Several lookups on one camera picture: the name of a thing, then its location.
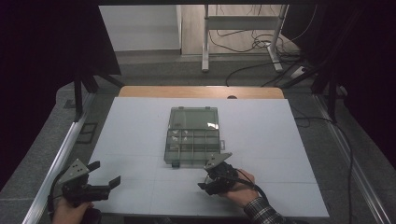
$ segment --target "wooden panel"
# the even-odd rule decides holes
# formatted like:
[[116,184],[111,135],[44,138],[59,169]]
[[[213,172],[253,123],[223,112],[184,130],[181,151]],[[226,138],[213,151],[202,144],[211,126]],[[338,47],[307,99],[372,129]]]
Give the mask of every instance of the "wooden panel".
[[187,87],[187,86],[126,86],[120,97],[165,97],[165,98],[227,98],[238,99],[284,99],[279,88],[258,87]]

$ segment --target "metal frame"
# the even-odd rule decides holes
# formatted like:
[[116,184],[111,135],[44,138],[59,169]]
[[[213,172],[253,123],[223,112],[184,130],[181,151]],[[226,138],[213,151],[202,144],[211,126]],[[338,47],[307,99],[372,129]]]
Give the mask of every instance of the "metal frame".
[[[325,119],[331,119],[327,113],[327,106],[323,100],[323,97],[318,95],[314,95],[314,99],[317,102],[320,112]],[[343,155],[344,159],[346,160],[346,164],[350,164],[350,148],[345,139],[344,135],[338,130],[334,125],[329,123],[329,129],[336,141],[341,154]],[[385,211],[384,205],[381,203],[381,200],[375,193],[373,186],[370,184],[369,180],[367,179],[366,175],[364,174],[359,162],[356,158],[353,158],[353,167],[352,167],[352,175],[358,185],[359,189],[361,190],[361,194],[363,195],[364,199],[366,200],[367,204],[369,205],[370,210],[373,213],[373,216],[377,223],[383,224],[390,224],[392,223]]]
[[84,112],[81,116],[81,119],[72,123],[69,132],[67,133],[66,138],[64,139],[64,142],[62,143],[61,148],[58,151],[58,154],[56,155],[51,167],[49,168],[49,172],[47,173],[47,176],[44,179],[40,190],[35,196],[35,200],[30,206],[30,209],[22,222],[23,224],[38,223],[41,216],[43,215],[44,209],[46,208],[47,204],[47,196],[50,193],[52,181],[54,180],[55,176],[62,171],[64,164],[67,161],[73,145],[78,138],[78,134],[81,131],[82,125],[84,124],[84,121],[88,116],[94,96],[94,93],[89,93],[86,96],[84,101]]
[[274,68],[282,72],[283,68],[276,55],[276,41],[285,19],[289,5],[282,5],[279,16],[209,16],[209,7],[205,5],[204,43],[202,46],[202,71],[209,71],[209,30],[274,30],[271,44],[267,47]]

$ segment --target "wall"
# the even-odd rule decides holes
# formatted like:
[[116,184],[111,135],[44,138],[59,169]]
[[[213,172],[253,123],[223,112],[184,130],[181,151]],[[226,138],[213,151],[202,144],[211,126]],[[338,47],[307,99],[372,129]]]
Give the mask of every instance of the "wall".
[[115,51],[180,49],[177,6],[100,7]]

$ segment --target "human hand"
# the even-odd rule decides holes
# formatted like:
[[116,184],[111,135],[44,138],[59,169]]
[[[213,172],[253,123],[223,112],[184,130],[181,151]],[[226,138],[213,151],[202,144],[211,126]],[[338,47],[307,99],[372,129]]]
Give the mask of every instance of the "human hand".
[[64,197],[58,202],[52,224],[79,224],[88,208],[92,208],[93,203],[82,203],[78,207],[68,202]]
[[[242,169],[239,170],[238,177],[249,182],[251,181],[254,184],[254,175]],[[219,196],[230,199],[240,207],[245,207],[248,203],[258,198],[259,193],[248,185],[236,182],[228,192],[221,193]]]

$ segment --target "sleeve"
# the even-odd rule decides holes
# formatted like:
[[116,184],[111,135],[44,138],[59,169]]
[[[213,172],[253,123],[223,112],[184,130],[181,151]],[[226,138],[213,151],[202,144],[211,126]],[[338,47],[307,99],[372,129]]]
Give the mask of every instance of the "sleeve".
[[252,224],[293,224],[293,221],[282,217],[271,205],[262,197],[248,203],[244,208]]

